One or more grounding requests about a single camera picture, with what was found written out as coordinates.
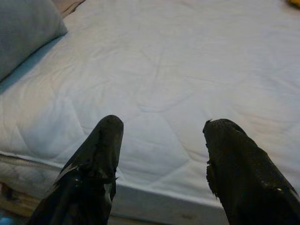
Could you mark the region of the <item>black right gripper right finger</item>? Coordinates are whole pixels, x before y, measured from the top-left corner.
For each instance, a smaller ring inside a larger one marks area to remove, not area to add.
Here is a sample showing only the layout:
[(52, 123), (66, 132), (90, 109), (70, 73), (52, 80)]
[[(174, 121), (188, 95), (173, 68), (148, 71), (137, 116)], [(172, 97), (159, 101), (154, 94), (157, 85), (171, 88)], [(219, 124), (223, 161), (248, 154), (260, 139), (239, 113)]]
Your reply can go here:
[(208, 120), (206, 179), (231, 225), (297, 225), (300, 197), (266, 151), (235, 122)]

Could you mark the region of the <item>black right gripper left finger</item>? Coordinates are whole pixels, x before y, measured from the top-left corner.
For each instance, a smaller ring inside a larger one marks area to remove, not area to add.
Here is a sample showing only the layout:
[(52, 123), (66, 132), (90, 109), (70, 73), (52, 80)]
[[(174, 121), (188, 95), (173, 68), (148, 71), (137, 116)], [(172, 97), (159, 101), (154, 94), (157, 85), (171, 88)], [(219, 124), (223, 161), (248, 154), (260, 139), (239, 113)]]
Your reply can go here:
[(106, 225), (116, 194), (124, 124), (107, 115), (67, 161), (29, 225)]

